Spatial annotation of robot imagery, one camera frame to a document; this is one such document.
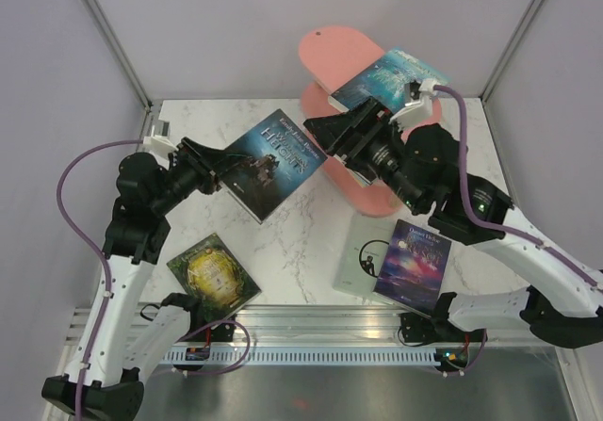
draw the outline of book cover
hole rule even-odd
[[[335,91],[329,103],[339,111],[347,111],[373,96],[396,113],[404,108],[404,84],[427,78],[434,78],[441,85],[448,83],[443,74],[428,64],[395,48]]]
[[[171,259],[168,268],[187,294],[203,301],[207,322],[232,316],[261,292],[215,233]]]
[[[375,297],[373,288],[387,253],[396,222],[356,214],[351,219],[346,245],[339,261],[333,288],[364,299]]]
[[[221,181],[260,223],[326,160],[280,109],[226,150],[248,158],[222,175]]]
[[[430,316],[442,287],[450,245],[441,235],[398,220],[375,293]]]

